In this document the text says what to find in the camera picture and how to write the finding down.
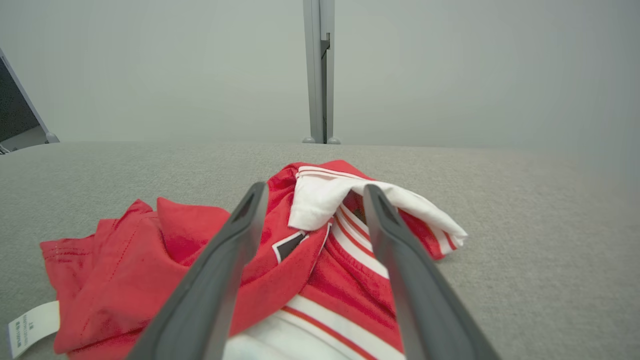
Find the white fabric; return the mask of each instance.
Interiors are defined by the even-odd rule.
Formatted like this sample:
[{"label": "white fabric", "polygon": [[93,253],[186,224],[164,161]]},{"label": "white fabric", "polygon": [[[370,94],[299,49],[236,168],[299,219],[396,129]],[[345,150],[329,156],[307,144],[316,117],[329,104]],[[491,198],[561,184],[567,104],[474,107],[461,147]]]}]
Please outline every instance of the white fabric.
[{"label": "white fabric", "polygon": [[223,360],[351,360],[316,335],[285,320],[289,314],[277,311],[242,333],[227,340]]},{"label": "white fabric", "polygon": [[447,213],[422,196],[400,186],[320,167],[300,167],[296,177],[296,190],[289,216],[290,227],[305,231],[319,229],[333,216],[349,191],[362,195],[365,185],[375,184],[395,207],[424,221],[432,229],[449,233],[456,247],[462,246],[468,236]]}]

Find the white wall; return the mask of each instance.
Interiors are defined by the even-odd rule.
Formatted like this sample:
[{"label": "white wall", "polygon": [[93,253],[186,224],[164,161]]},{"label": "white wall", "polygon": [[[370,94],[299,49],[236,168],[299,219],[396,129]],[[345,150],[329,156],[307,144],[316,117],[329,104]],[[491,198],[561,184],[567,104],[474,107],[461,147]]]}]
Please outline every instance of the white wall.
[{"label": "white wall", "polygon": [[640,179],[637,0],[340,0],[342,143],[526,147]]},{"label": "white wall", "polygon": [[0,47],[58,138],[301,142],[297,0],[2,0]]}]

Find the white care label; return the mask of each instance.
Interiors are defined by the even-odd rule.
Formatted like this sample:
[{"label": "white care label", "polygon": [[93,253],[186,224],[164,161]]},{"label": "white care label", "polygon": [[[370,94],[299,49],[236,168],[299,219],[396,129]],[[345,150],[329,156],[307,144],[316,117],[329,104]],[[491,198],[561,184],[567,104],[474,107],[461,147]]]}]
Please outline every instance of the white care label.
[{"label": "white care label", "polygon": [[11,356],[15,359],[36,341],[60,328],[60,306],[57,301],[34,307],[9,323]]}]

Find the red fabric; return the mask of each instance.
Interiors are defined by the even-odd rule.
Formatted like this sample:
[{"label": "red fabric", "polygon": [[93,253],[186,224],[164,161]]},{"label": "red fabric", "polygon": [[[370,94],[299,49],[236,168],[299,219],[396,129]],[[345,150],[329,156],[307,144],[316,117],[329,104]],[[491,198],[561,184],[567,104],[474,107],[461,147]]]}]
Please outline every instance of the red fabric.
[{"label": "red fabric", "polygon": [[[230,336],[300,293],[401,350],[388,280],[341,251],[327,234],[328,226],[307,233],[291,255],[278,262],[272,245],[298,232],[287,223],[295,175],[303,165],[310,164],[291,164],[268,181],[262,239],[256,257],[243,271]],[[370,179],[344,161],[320,167]],[[348,197],[345,205],[362,210],[358,197]],[[431,255],[441,258],[428,227],[402,215]],[[71,359],[124,358],[228,216],[220,208],[163,198],[158,198],[153,211],[137,200],[120,219],[100,220],[93,235],[41,243],[60,302],[55,352],[68,353]]]}]

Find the gray fabric surface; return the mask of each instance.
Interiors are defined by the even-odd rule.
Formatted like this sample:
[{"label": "gray fabric surface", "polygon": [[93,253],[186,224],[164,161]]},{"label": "gray fabric surface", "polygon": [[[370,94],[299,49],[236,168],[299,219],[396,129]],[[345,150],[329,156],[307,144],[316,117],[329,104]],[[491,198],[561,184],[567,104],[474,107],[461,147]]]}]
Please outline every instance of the gray fabric surface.
[{"label": "gray fabric surface", "polygon": [[[55,299],[40,241],[86,236],[137,198],[231,210],[290,162],[335,159],[425,196],[467,230],[439,267],[504,359],[638,359],[637,209],[572,166],[505,151],[57,143],[0,156],[0,323]],[[53,358],[52,342],[24,359]]]}]

